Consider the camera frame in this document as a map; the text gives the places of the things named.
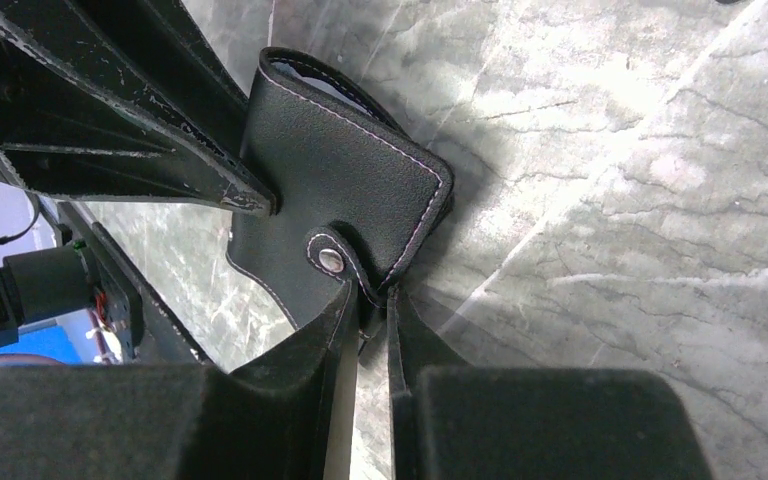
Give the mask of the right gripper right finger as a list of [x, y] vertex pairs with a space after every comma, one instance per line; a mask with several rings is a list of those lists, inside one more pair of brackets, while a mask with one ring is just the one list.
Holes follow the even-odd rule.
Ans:
[[680, 398], [641, 370], [477, 366], [392, 288], [398, 479], [708, 479]]

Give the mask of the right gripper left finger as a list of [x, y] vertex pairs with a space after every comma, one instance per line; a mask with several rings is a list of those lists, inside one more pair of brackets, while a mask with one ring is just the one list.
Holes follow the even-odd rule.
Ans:
[[0, 367], [0, 479], [322, 479], [350, 417], [358, 288], [224, 372], [206, 364]]

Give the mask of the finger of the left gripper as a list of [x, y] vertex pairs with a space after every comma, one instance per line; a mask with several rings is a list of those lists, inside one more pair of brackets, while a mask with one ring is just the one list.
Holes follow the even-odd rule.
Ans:
[[267, 216], [247, 99], [179, 1], [0, 1], [0, 181]]

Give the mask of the black leather card holder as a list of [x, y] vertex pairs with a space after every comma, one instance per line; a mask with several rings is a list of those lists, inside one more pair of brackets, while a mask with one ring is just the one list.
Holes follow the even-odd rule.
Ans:
[[344, 282], [382, 307], [451, 205], [449, 165], [349, 77], [296, 50], [261, 51], [241, 156], [277, 209], [234, 215], [226, 257], [296, 328]]

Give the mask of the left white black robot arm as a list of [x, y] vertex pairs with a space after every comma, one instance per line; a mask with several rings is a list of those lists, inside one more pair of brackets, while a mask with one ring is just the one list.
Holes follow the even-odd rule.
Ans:
[[90, 310], [132, 357], [156, 297], [80, 201], [264, 217], [243, 164], [247, 99], [179, 1], [0, 1], [0, 181], [60, 202], [67, 236], [0, 267], [0, 340]]

